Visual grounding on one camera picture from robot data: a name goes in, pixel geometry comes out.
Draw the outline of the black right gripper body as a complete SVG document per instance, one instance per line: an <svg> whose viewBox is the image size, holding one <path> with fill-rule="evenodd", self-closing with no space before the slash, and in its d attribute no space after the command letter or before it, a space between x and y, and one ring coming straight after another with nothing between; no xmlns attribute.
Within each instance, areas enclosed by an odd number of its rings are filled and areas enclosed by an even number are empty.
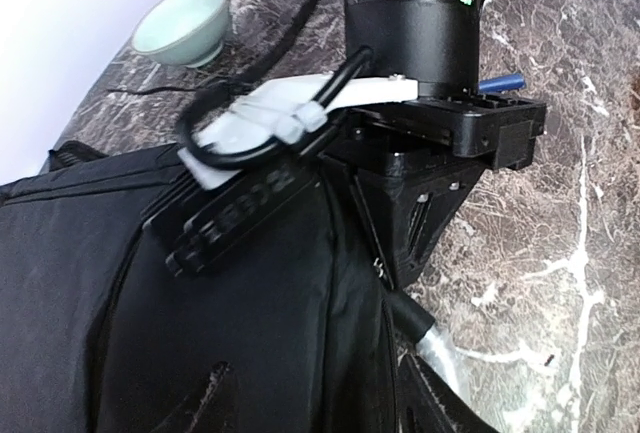
<svg viewBox="0 0 640 433"><path fill-rule="evenodd" d="M485 170L529 166L546 114L541 101L496 94L350 107L319 162L339 187L467 185Z"/></svg>

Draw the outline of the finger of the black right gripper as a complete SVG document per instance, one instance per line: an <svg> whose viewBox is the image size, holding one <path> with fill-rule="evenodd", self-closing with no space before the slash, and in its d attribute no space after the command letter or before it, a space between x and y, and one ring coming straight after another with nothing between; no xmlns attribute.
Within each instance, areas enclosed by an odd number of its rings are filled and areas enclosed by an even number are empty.
<svg viewBox="0 0 640 433"><path fill-rule="evenodd" d="M401 176L361 169L352 177L351 192L390 290L417 281L484 170L479 162L458 162Z"/></svg>

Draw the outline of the black student bag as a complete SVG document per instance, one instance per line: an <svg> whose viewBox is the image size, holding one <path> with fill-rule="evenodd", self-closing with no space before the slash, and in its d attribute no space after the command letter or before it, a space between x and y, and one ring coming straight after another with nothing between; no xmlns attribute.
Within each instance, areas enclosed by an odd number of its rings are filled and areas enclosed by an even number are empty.
<svg viewBox="0 0 640 433"><path fill-rule="evenodd" d="M314 178L204 273L176 276L151 210L173 145L1 189L5 432L485 432L421 358Z"/></svg>

